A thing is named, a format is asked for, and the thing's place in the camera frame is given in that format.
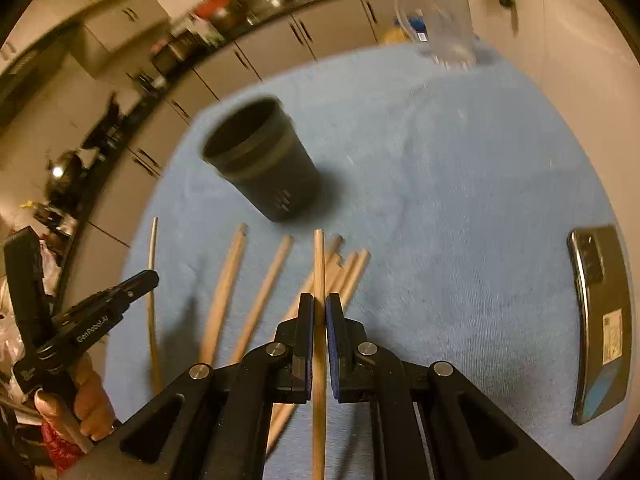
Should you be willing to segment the left hand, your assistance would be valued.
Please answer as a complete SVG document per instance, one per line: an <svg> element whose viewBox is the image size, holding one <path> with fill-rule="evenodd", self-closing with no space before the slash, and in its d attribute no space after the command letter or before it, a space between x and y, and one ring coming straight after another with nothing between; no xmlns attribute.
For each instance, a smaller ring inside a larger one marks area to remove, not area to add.
<svg viewBox="0 0 640 480"><path fill-rule="evenodd" d="M94 442L105 439L113 431L115 413L88 354L74 367L74 383L77 393L73 412L79 420L80 433ZM79 458L81 449L63 424L65 405L54 394L38 390L35 407L42 417L41 433L50 459L61 467L72 458Z"/></svg>

